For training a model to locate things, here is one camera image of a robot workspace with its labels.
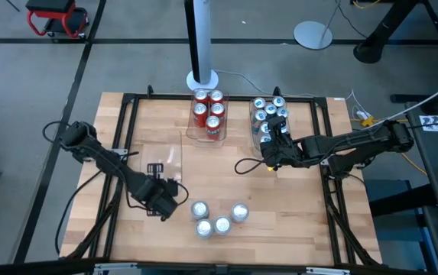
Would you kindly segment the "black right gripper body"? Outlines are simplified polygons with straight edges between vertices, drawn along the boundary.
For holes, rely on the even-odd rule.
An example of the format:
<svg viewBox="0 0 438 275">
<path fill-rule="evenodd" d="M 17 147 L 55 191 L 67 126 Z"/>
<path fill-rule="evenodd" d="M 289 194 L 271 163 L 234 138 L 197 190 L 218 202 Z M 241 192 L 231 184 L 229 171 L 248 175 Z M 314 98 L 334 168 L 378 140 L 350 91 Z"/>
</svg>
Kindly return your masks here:
<svg viewBox="0 0 438 275">
<path fill-rule="evenodd" d="M 268 167 L 301 167 L 300 148 L 289 134 L 281 131 L 285 125 L 284 116 L 268 120 L 269 137 L 260 140 L 260 152 Z"/>
</svg>

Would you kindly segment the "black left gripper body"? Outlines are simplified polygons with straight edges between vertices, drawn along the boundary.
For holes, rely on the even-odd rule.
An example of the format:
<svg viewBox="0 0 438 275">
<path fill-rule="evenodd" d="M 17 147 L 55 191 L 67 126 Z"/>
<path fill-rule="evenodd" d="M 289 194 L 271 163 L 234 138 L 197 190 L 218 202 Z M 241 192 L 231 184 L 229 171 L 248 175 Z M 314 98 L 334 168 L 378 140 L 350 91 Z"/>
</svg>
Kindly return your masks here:
<svg viewBox="0 0 438 275">
<path fill-rule="evenodd" d="M 156 202 L 156 210 L 160 214 L 173 214 L 178 206 L 175 197 L 178 195 L 178 182 L 175 179 L 159 179 L 161 194 Z"/>
</svg>

